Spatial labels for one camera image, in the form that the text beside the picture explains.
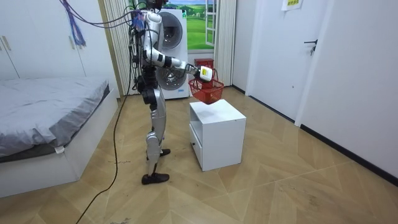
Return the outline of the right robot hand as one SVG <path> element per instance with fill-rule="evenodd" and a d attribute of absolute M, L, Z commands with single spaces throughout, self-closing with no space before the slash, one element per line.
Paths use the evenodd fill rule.
<path fill-rule="evenodd" d="M 194 77 L 203 81 L 210 82 L 215 77 L 216 70 L 214 68 L 206 67 L 200 65 L 199 67 L 194 68 Z"/>

